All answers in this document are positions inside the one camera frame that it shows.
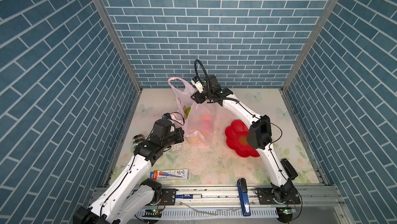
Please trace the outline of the pink plastic fruit bag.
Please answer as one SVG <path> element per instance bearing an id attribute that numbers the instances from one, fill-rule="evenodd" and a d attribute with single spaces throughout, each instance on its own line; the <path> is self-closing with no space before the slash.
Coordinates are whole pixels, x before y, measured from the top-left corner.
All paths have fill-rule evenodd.
<path id="1" fill-rule="evenodd" d="M 178 113 L 175 115 L 177 120 L 183 124 L 184 140 L 186 141 L 186 137 L 200 135 L 201 145 L 192 147 L 210 146 L 214 133 L 214 121 L 216 116 L 215 105 L 206 102 L 197 104 L 192 100 L 191 95 L 196 92 L 196 88 L 182 78 L 171 77 L 168 79 L 168 84 L 176 96 Z M 191 111 L 189 116 L 186 117 L 185 111 L 189 107 Z M 212 117 L 211 125 L 203 125 L 200 121 L 203 115 L 210 115 Z"/>

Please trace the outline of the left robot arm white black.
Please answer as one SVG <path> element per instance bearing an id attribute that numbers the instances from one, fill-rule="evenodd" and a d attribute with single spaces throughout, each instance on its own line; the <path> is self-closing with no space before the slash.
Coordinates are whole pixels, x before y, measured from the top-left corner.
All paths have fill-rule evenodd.
<path id="1" fill-rule="evenodd" d="M 158 206 L 162 185 L 150 178 L 140 179 L 151 170 L 164 151 L 184 141 L 184 131 L 171 120 L 159 119 L 151 134 L 139 143 L 127 166 L 108 189 L 89 207 L 80 207 L 74 224 L 125 224 L 148 204 Z"/>

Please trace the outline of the green fruit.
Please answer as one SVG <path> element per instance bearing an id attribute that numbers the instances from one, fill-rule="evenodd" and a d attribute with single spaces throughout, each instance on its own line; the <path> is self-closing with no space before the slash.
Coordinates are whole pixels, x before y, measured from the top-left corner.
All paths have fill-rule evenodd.
<path id="1" fill-rule="evenodd" d="M 186 109 L 186 111 L 185 111 L 185 115 L 186 115 L 186 117 L 188 117 L 188 116 L 189 116 L 189 113 L 190 113 L 190 111 L 191 111 L 191 108 L 190 108 L 190 107 Z"/>

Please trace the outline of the beige pear fruit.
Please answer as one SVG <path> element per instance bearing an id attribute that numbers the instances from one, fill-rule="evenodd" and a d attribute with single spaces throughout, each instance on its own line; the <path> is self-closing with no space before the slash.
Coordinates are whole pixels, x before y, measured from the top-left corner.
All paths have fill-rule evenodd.
<path id="1" fill-rule="evenodd" d="M 201 137 L 200 135 L 195 135 L 195 136 L 190 136 L 186 137 L 186 141 L 191 145 L 191 146 L 199 146 L 201 145 Z"/>

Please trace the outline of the toothpaste box white blue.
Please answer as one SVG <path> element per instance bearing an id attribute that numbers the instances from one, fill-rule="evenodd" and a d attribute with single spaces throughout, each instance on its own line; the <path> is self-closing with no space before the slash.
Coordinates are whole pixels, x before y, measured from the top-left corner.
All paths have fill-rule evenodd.
<path id="1" fill-rule="evenodd" d="M 187 180 L 189 178 L 188 169 L 176 170 L 156 170 L 150 173 L 150 179 L 157 180 Z"/>

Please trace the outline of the plaid brown cylinder case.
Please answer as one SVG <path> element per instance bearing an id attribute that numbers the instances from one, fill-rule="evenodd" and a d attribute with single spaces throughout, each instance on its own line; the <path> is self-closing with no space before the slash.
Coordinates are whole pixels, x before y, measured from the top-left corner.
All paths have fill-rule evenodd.
<path id="1" fill-rule="evenodd" d="M 144 140 L 145 140 L 145 137 L 143 135 L 141 135 L 141 134 L 135 135 L 133 137 L 133 146 L 135 147 L 135 146 L 139 145 Z"/>

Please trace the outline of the red flower-shaped plate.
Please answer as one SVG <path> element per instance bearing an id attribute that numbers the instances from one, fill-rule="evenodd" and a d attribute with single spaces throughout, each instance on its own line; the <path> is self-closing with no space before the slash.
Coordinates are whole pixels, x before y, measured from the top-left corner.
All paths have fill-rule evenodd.
<path id="1" fill-rule="evenodd" d="M 249 130 L 243 121 L 234 120 L 224 131 L 226 145 L 242 158 L 258 158 L 259 153 L 247 141 L 248 132 Z"/>

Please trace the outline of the blue marker pen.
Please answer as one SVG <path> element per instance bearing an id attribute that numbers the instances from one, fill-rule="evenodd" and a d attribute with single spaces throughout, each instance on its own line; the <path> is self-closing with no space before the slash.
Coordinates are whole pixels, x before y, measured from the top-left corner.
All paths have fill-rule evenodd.
<path id="1" fill-rule="evenodd" d="M 202 195 L 201 194 L 182 194 L 182 195 L 176 195 L 176 199 L 201 199 Z"/>

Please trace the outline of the green circuit board left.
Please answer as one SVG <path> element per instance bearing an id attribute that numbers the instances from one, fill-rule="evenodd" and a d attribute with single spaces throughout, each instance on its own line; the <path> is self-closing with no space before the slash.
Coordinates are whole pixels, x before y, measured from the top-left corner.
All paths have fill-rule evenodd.
<path id="1" fill-rule="evenodd" d="M 143 212 L 142 217 L 144 219 L 149 219 L 149 218 L 161 218 L 162 217 L 162 210 L 155 210 L 155 209 L 146 209 Z"/>

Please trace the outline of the green circuit board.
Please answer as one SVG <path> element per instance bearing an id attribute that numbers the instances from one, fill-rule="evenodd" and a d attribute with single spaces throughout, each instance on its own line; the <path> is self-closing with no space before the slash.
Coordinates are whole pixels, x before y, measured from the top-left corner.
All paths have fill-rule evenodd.
<path id="1" fill-rule="evenodd" d="M 292 217 L 296 213 L 296 209 L 291 207 L 277 207 L 276 209 L 279 218 L 282 216 Z"/>
<path id="2" fill-rule="evenodd" d="M 149 219 L 149 218 L 161 218 L 162 217 L 162 210 L 155 210 L 155 209 L 146 209 L 143 212 L 142 217 L 144 219 Z"/>

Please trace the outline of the blue black stapler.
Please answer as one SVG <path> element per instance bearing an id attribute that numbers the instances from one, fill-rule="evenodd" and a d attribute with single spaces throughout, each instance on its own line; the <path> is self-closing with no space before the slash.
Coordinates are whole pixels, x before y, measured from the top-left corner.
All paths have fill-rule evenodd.
<path id="1" fill-rule="evenodd" d="M 251 215 L 250 201 L 248 197 L 248 188 L 247 188 L 246 179 L 240 178 L 237 181 L 237 187 L 238 187 L 239 200 L 240 200 L 243 216 L 250 216 Z"/>

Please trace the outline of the green circuit board right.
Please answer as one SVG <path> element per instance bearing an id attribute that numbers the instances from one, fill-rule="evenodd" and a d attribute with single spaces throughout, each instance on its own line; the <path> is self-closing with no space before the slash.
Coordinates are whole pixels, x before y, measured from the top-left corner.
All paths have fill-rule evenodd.
<path id="1" fill-rule="evenodd" d="M 279 218 L 282 216 L 292 217 L 296 213 L 296 209 L 291 207 L 277 207 L 276 209 Z"/>

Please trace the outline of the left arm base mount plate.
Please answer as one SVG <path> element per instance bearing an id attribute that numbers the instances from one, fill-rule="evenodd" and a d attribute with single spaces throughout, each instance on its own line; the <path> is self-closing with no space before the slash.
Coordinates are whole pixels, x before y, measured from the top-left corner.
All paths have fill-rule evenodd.
<path id="1" fill-rule="evenodd" d="M 163 188 L 161 191 L 155 192 L 155 205 L 175 205 L 177 189 Z"/>

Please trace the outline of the aluminium front rail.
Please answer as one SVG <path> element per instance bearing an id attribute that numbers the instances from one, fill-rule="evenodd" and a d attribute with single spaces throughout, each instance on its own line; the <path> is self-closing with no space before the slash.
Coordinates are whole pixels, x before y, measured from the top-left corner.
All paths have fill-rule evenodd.
<path id="1" fill-rule="evenodd" d="M 296 186 L 301 197 L 301 204 L 269 204 L 261 205 L 258 196 L 254 193 L 257 187 L 271 188 L 270 185 L 248 185 L 248 197 L 251 208 L 268 206 L 268 207 L 345 207 L 345 201 L 342 199 L 339 191 L 335 186 L 326 186 L 321 184 L 308 184 Z M 238 187 L 234 185 L 163 185 L 163 188 L 177 189 L 176 195 L 182 194 L 201 194 L 201 199 L 176 199 L 175 205 L 181 207 L 231 207 L 240 208 Z M 127 195 L 126 200 L 122 201 L 122 207 L 129 203 L 137 203 L 139 209 L 155 205 L 154 191 L 150 187 L 144 187 L 139 190 L 136 186 L 132 192 Z"/>

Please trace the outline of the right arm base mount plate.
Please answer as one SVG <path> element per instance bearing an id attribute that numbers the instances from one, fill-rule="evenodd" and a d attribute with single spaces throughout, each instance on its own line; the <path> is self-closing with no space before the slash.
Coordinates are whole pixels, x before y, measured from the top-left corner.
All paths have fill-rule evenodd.
<path id="1" fill-rule="evenodd" d="M 288 200 L 276 200 L 274 195 L 274 190 L 272 188 L 262 188 L 257 187 L 254 189 L 254 193 L 258 196 L 259 203 L 261 205 L 269 204 L 301 204 L 301 197 L 297 189 L 293 189 L 292 193 L 289 195 Z"/>

